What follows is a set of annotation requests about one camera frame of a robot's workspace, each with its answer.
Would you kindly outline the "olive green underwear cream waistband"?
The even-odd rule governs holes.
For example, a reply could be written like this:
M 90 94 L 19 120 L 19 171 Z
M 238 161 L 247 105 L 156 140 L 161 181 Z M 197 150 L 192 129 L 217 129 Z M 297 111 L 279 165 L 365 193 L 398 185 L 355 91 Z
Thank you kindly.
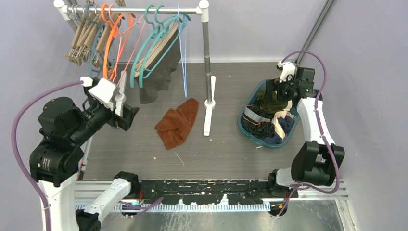
M 290 111 L 293 103 L 292 101 L 278 101 L 276 92 L 272 93 L 272 102 L 269 103 L 266 99 L 266 91 L 262 90 L 256 95 L 256 102 L 260 109 L 268 114 L 275 114 L 279 111 Z

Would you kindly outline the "navy underwear cream waistband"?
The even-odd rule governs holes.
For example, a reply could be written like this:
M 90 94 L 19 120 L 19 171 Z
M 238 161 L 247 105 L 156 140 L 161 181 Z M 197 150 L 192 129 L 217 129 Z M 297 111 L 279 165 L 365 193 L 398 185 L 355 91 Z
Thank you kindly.
M 286 134 L 293 128 L 294 115 L 289 111 L 276 112 L 272 124 L 274 127 L 273 135 L 264 138 L 263 141 L 271 145 L 281 144 Z

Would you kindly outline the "dark grey underwear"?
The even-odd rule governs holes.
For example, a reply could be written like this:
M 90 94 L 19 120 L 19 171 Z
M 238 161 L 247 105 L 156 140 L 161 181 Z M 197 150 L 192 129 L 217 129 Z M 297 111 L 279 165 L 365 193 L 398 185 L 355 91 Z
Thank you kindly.
M 169 34 L 162 42 L 159 42 L 149 55 L 147 64 L 153 67 L 149 77 L 144 79 L 143 88 L 139 88 L 139 99 L 141 104 L 149 104 L 157 99 L 158 91 L 168 90 L 172 81 L 171 74 L 177 70 L 180 62 L 179 49 L 179 24 L 175 22 Z

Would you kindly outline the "orange hanger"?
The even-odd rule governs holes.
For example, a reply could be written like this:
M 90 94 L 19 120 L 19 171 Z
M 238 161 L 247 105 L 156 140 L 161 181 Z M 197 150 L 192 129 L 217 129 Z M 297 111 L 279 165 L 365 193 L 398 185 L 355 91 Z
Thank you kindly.
M 120 60 L 124 49 L 126 47 L 130 32 L 132 30 L 133 24 L 136 23 L 135 18 L 136 16 L 131 13 L 114 13 L 112 12 L 113 5 L 104 3 L 101 6 L 101 16 L 104 23 L 107 24 L 109 34 L 107 37 L 107 42 L 105 45 L 105 55 L 103 57 L 103 65 L 102 74 L 103 78 L 110 80 L 112 82 L 116 82 L 117 79 L 117 66 L 118 61 Z M 119 23 L 123 20 L 127 19 L 128 28 L 124 31 L 120 29 Z M 117 49 L 115 63 L 112 63 L 110 67 L 108 65 L 108 57 L 109 53 L 111 52 L 113 41 L 118 37 L 119 45 Z

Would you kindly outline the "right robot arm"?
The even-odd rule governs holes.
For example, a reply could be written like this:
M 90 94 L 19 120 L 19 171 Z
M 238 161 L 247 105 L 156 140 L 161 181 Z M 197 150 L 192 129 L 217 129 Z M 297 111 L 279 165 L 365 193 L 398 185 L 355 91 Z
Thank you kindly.
M 283 193 L 311 188 L 333 194 L 340 187 L 339 168 L 345 151 L 328 131 L 321 90 L 314 88 L 315 70 L 290 62 L 278 63 L 277 68 L 280 77 L 267 89 L 275 89 L 279 101 L 292 101 L 302 120 L 305 142 L 289 168 L 270 173 L 268 194 L 278 198 Z

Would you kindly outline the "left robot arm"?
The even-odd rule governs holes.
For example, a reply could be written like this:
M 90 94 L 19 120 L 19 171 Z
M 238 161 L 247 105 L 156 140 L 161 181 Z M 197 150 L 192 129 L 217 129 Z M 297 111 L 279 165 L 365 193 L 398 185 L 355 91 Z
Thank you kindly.
M 38 120 L 43 140 L 30 155 L 30 173 L 48 201 L 54 231 L 98 231 L 110 211 L 127 197 L 136 198 L 141 184 L 134 173 L 119 172 L 112 184 L 89 206 L 75 209 L 75 184 L 85 144 L 104 125 L 128 130 L 138 112 L 124 106 L 122 116 L 92 101 L 81 111 L 71 98 L 59 97 L 45 104 Z

